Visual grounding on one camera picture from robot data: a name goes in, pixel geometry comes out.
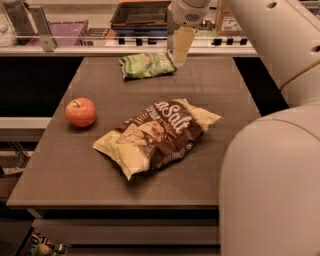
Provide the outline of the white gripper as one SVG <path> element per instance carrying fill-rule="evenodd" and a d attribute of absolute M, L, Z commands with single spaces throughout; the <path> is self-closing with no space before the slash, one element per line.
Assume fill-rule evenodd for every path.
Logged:
<path fill-rule="evenodd" d="M 176 67 L 184 65 L 195 37 L 192 27 L 202 23 L 211 0 L 171 0 L 168 10 L 173 20 L 181 26 L 173 35 L 173 62 Z"/>

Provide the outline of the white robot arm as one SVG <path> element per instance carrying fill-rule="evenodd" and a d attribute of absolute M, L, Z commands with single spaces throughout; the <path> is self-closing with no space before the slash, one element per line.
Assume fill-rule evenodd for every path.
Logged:
<path fill-rule="evenodd" d="M 225 2 L 289 107 L 227 149 L 221 256 L 320 256 L 319 20 L 299 0 Z"/>

